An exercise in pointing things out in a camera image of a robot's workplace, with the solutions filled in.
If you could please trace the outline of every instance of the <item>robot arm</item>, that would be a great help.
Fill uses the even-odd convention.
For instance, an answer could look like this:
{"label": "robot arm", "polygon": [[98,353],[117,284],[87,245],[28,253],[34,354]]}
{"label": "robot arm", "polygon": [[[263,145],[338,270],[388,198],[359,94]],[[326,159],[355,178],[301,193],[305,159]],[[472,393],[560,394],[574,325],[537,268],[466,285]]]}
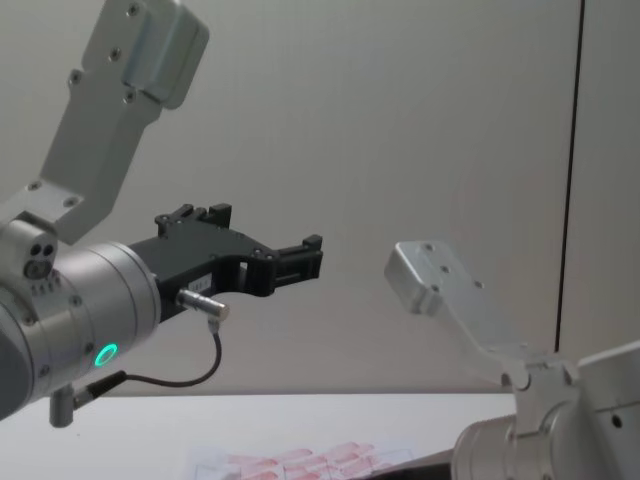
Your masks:
{"label": "robot arm", "polygon": [[209,39],[171,0],[109,0],[68,79],[70,101],[40,177],[0,208],[73,244],[111,211],[147,125],[180,106]]}
{"label": "robot arm", "polygon": [[519,342],[485,296],[484,285],[441,242],[396,245],[386,276],[404,307],[446,320],[466,363],[511,387],[516,415],[471,425],[445,458],[382,474],[453,480],[631,480],[640,471],[640,343],[583,360]]}
{"label": "robot arm", "polygon": [[177,0],[106,1],[40,177],[0,205],[0,420],[51,395],[52,424],[66,426],[92,399],[71,382],[162,321],[202,311],[219,345],[229,307],[212,295],[319,276],[320,237],[272,250],[229,228],[228,205],[161,215],[158,236],[131,247],[58,255],[111,211],[144,128],[183,102],[208,37]]}

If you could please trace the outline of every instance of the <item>paper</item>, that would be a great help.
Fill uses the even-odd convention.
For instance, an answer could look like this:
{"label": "paper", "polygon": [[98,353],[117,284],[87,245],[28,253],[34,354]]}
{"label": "paper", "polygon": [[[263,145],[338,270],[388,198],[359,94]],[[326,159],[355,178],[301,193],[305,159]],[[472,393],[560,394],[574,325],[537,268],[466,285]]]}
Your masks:
{"label": "paper", "polygon": [[413,460],[411,448],[347,442],[296,448],[270,456],[192,452],[184,480],[349,480]]}

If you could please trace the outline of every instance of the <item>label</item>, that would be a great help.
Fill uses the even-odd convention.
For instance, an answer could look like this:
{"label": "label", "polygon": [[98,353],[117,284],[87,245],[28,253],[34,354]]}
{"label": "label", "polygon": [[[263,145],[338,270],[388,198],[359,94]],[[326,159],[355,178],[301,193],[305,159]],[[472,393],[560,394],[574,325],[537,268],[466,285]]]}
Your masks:
{"label": "label", "polygon": [[205,290],[209,290],[211,288],[212,282],[212,274],[205,275],[197,280],[194,280],[188,285],[188,289],[192,292],[202,293]]}

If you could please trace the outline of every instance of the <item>bolt hole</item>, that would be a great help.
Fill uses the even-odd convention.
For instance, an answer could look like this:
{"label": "bolt hole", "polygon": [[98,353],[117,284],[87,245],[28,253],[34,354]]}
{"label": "bolt hole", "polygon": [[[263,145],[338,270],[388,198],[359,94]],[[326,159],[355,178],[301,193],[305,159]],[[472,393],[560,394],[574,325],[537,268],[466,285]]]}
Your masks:
{"label": "bolt hole", "polygon": [[73,295],[69,299],[69,303],[71,303],[71,305],[73,305],[74,307],[79,307],[82,305],[82,298],[80,298],[78,295]]}
{"label": "bolt hole", "polygon": [[136,99],[135,92],[127,92],[124,96],[124,103],[133,103]]}
{"label": "bolt hole", "polygon": [[75,207],[78,204],[78,199],[76,197],[67,198],[63,205],[67,208]]}
{"label": "bolt hole", "polygon": [[77,85],[80,83],[80,80],[82,80],[82,74],[80,73],[79,70],[74,70],[71,72],[71,75],[69,76],[69,83],[71,85]]}
{"label": "bolt hole", "polygon": [[127,15],[130,17],[135,17],[139,12],[140,12],[140,7],[138,6],[138,4],[132,3],[131,6],[129,7],[129,10],[127,10]]}
{"label": "bolt hole", "polygon": [[120,55],[122,55],[122,50],[118,47],[114,47],[109,52],[109,60],[112,62],[117,62],[120,59]]}

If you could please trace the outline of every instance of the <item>cable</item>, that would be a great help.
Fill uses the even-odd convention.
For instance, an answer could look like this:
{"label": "cable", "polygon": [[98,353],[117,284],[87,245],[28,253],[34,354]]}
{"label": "cable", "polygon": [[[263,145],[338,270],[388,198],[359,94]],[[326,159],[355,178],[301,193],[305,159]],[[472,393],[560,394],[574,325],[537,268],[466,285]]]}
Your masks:
{"label": "cable", "polygon": [[451,464],[439,463],[402,468],[386,473],[374,473],[368,480],[451,480]]}
{"label": "cable", "polygon": [[127,374],[126,380],[130,380],[132,382],[148,383],[151,385],[158,385],[159,387],[169,387],[169,388],[187,388],[187,387],[193,387],[195,385],[204,383],[216,373],[216,371],[220,367],[220,362],[222,362],[222,343],[220,342],[220,335],[218,335],[217,333],[214,333],[213,341],[216,344],[216,359],[213,362],[213,366],[211,367],[211,369],[201,377],[198,377],[194,380],[190,380],[187,382],[171,382],[168,380],[159,380],[157,378],[144,377],[142,375]]}
{"label": "cable", "polygon": [[211,369],[209,369],[209,371],[201,377],[186,382],[172,382],[169,380],[160,380],[157,378],[145,377],[142,375],[129,375],[127,372],[120,370],[87,385],[85,388],[79,391],[74,398],[74,408],[76,410],[82,408],[83,406],[101,397],[105,393],[113,390],[114,388],[128,380],[132,382],[142,382],[168,388],[187,388],[204,383],[211,377],[213,377],[213,375],[218,371],[218,368],[220,368],[220,363],[222,363],[222,342],[220,341],[220,335],[218,335],[218,333],[213,334],[213,342],[216,345],[216,358]]}

